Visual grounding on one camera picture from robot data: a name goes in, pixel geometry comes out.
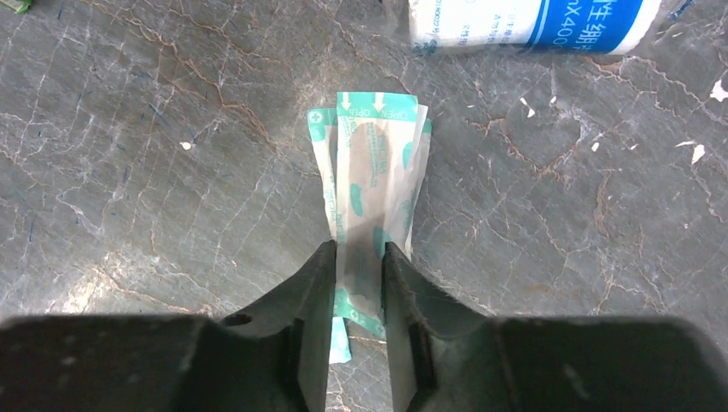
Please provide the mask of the teal plaster strip packets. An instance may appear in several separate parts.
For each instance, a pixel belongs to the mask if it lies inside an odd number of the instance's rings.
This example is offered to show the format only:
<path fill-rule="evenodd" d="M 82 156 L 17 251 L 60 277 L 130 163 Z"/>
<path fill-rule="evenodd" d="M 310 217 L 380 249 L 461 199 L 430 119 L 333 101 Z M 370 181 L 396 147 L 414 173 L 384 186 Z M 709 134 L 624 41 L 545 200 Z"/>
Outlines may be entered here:
<path fill-rule="evenodd" d="M 385 92 L 340 92 L 306 120 L 337 243 L 329 362 L 343 364 L 347 321 L 385 338 L 382 259 L 389 242 L 411 255 L 432 123 L 416 96 Z"/>

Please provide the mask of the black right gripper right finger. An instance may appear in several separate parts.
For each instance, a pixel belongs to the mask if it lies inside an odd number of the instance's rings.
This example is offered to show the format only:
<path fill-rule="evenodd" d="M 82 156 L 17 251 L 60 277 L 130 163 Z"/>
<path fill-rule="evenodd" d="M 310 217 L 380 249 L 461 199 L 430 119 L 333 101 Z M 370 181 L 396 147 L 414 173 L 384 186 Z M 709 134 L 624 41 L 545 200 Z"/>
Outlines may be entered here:
<path fill-rule="evenodd" d="M 394 243 L 382 262 L 396 411 L 724 411 L 727 361 L 669 316 L 486 316 Z"/>

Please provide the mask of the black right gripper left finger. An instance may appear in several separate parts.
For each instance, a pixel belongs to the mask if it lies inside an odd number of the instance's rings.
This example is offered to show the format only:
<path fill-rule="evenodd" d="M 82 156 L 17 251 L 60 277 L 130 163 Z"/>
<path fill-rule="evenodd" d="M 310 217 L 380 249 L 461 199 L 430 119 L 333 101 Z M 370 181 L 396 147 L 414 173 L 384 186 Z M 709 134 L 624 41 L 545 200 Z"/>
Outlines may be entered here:
<path fill-rule="evenodd" d="M 337 247 L 214 320 L 45 315 L 1 325 L 4 411 L 322 411 Z"/>

